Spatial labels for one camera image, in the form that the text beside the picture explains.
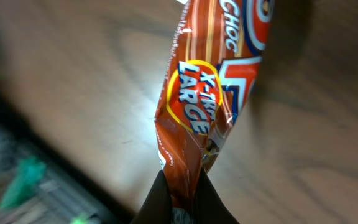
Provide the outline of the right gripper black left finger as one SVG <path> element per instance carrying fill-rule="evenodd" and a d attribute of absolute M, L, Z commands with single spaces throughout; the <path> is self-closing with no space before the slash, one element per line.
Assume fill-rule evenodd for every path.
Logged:
<path fill-rule="evenodd" d="M 171 224 L 172 201 L 168 190 L 167 181 L 160 170 L 152 184 L 148 195 L 133 218 L 131 224 Z"/>

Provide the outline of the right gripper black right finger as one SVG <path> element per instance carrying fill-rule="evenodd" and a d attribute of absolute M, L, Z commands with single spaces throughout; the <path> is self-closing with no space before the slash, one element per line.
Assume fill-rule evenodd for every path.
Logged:
<path fill-rule="evenodd" d="M 239 224 L 224 206 L 204 169 L 201 169 L 194 198 L 197 224 Z"/>

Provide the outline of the orange chocolate bar wrapper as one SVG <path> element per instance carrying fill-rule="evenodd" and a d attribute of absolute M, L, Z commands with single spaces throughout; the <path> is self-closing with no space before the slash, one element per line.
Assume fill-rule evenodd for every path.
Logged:
<path fill-rule="evenodd" d="M 175 208 L 190 211 L 254 86 L 274 0 L 190 0 L 181 12 L 155 113 Z"/>

